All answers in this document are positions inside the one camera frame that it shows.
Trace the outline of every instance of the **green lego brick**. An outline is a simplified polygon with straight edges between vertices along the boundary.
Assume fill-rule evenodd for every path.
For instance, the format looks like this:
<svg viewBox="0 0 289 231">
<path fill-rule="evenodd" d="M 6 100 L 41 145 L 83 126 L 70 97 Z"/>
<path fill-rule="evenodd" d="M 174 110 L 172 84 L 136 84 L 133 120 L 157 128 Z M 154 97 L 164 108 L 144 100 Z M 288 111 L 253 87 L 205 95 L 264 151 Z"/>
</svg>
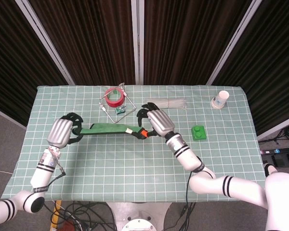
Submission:
<svg viewBox="0 0 289 231">
<path fill-rule="evenodd" d="M 207 135 L 206 135 L 206 131 L 204 130 L 204 126 L 193 126 L 192 127 L 192 135 L 193 135 L 194 141 L 207 139 Z"/>
</svg>

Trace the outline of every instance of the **robotic hand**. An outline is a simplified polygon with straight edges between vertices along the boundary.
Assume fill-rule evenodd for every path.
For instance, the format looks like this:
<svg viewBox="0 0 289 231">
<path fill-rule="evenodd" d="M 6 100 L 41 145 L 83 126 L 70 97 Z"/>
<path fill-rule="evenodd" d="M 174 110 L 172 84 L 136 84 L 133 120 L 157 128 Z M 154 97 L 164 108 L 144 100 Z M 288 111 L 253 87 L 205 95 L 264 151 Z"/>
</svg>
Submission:
<svg viewBox="0 0 289 231">
<path fill-rule="evenodd" d="M 76 129 L 81 129 L 82 122 L 82 118 L 75 113 L 69 113 L 54 122 L 47 138 L 49 147 L 45 149 L 30 182 L 33 192 L 23 190 L 10 199 L 0 201 L 0 224 L 14 218 L 18 210 L 28 213 L 40 211 L 44 205 L 45 192 L 50 184 L 65 175 L 59 163 L 60 149 L 81 140 L 82 135 L 72 139 L 70 135 L 74 126 L 77 126 Z M 56 165 L 60 167 L 61 175 L 49 183 Z"/>
<path fill-rule="evenodd" d="M 220 194 L 246 201 L 268 209 L 266 231 L 289 231 L 289 174 L 278 173 L 274 166 L 266 165 L 264 190 L 257 183 L 232 176 L 216 178 L 215 174 L 188 147 L 182 136 L 174 132 L 174 124 L 164 111 L 153 104 L 142 106 L 138 116 L 141 126 L 142 118 L 148 118 L 153 131 L 166 139 L 166 144 L 187 171 L 195 172 L 189 182 L 190 188 L 198 194 Z"/>
</svg>

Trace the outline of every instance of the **tape roll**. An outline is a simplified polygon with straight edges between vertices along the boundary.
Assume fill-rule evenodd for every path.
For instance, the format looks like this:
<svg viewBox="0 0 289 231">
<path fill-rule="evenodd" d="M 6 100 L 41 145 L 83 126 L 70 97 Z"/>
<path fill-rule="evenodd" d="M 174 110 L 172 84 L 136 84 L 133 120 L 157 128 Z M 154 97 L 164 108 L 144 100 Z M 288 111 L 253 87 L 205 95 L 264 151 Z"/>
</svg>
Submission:
<svg viewBox="0 0 289 231">
<path fill-rule="evenodd" d="M 105 97 L 105 100 L 106 100 L 106 103 L 110 106 L 110 107 L 119 107 L 119 106 L 121 106 L 123 103 L 124 103 L 124 93 L 123 93 L 123 91 L 122 91 L 122 89 L 120 89 L 120 88 L 109 88 L 106 92 L 105 92 L 105 95 L 107 94 L 107 93 L 109 93 L 110 91 L 112 91 L 112 90 L 114 90 L 114 89 L 116 89 L 119 93 L 120 93 L 120 99 L 118 99 L 118 100 L 116 100 L 116 101 L 111 101 L 110 99 L 109 99 L 109 95 L 107 95 L 106 97 Z"/>
</svg>

